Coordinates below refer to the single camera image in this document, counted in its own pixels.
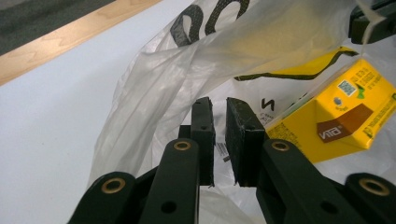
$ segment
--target brass insert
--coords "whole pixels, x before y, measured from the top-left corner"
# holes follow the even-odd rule
[[[287,151],[290,149],[289,145],[284,142],[273,142],[271,146],[279,151]]]
[[[191,147],[191,144],[189,142],[184,142],[184,141],[176,142],[174,144],[174,148],[177,149],[177,150],[180,150],[180,151],[184,151],[184,150],[190,149],[190,147]]]
[[[122,190],[125,187],[125,180],[122,178],[111,178],[108,179],[103,185],[102,185],[102,192],[106,194],[113,194],[117,193],[120,190]]]
[[[378,196],[388,196],[390,194],[387,186],[374,179],[362,178],[361,180],[359,180],[359,184],[365,190]]]

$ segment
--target black lettering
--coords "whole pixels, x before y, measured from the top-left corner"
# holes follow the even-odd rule
[[[268,105],[271,106],[271,110],[274,111],[275,109],[275,101],[274,100],[270,100],[267,103],[265,103],[265,98],[262,99],[262,109],[265,109],[265,107],[267,107]]]
[[[205,26],[205,34],[210,35],[216,32],[215,25],[219,19],[219,15],[224,8],[231,4],[231,2],[238,2],[241,7],[239,8],[236,18],[238,19],[248,10],[249,0],[219,0],[212,14],[210,14],[209,20]]]
[[[184,32],[183,16],[189,16],[191,18],[189,36]],[[178,47],[190,45],[199,40],[199,29],[202,26],[203,20],[204,12],[196,5],[190,5],[178,15],[170,30]]]

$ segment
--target barcode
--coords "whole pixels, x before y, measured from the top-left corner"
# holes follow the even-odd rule
[[[338,88],[341,89],[347,96],[350,96],[353,94],[353,92],[356,91],[356,88],[352,86],[348,81],[344,80],[342,81],[339,85]]]
[[[218,149],[220,156],[228,156],[228,151],[225,143],[216,143],[216,148]]]

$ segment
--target printed logo on bag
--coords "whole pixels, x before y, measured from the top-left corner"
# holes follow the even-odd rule
[[[219,0],[216,7],[210,14],[209,20],[205,25],[205,34],[210,35],[216,32],[215,26],[219,19],[220,13],[232,2],[238,2],[240,5],[236,18],[241,17],[247,10],[250,0]],[[183,17],[188,16],[191,18],[191,27],[189,33],[186,34],[183,27]],[[190,5],[178,15],[174,24],[170,29],[170,33],[175,40],[178,47],[187,46],[200,40],[199,31],[202,23],[204,22],[204,12],[197,5]]]
[[[329,66],[336,63],[341,55],[355,56],[358,53],[353,49],[341,47],[328,54],[318,57],[300,66],[274,71],[272,73],[252,74],[235,77],[237,81],[247,81],[259,77],[277,77],[297,80],[311,80],[319,76]]]
[[[274,100],[270,100],[268,102],[265,102],[265,98],[262,99],[262,109],[265,109],[268,105],[271,106],[271,110],[274,111],[275,110],[275,101]]]

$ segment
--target gray carpet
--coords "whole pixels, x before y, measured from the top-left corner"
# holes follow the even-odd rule
[[[0,0],[0,55],[115,0]]]

